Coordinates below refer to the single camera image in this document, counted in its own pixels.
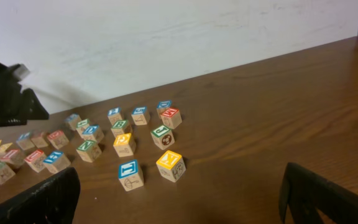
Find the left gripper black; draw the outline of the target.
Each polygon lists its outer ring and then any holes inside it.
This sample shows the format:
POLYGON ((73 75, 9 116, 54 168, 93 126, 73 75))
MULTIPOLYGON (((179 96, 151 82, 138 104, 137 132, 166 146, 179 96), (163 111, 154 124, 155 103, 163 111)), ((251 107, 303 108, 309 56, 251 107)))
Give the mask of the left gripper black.
POLYGON ((21 85, 12 76, 13 69, 14 65, 0 63, 0 128, 22 126, 28 120, 48 120, 49 113, 32 89, 25 89, 21 95, 21 85))

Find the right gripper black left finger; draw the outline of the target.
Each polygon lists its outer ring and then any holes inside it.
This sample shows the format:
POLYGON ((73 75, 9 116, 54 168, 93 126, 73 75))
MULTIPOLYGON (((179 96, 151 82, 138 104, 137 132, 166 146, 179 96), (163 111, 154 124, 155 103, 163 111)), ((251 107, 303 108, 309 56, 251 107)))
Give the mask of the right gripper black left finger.
POLYGON ((0 223, 72 223, 80 180, 66 168, 0 204, 0 223))

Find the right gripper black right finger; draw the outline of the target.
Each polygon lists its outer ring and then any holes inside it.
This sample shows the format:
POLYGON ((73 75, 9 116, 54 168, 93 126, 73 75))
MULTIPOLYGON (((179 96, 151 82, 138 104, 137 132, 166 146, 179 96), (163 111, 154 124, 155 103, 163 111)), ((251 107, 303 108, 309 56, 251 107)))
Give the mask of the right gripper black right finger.
POLYGON ((322 223, 319 211, 335 223, 358 223, 357 194, 293 162, 287 164, 280 187, 282 223, 288 208, 295 223, 322 223))

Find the red I block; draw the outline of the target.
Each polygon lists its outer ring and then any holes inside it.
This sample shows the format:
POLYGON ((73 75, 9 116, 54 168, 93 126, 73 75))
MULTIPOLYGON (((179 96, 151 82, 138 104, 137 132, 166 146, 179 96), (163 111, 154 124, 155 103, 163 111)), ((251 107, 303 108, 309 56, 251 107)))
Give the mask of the red I block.
POLYGON ((1 161, 12 169, 18 169, 25 163, 24 159, 25 154, 20 149, 12 149, 1 158, 1 161))

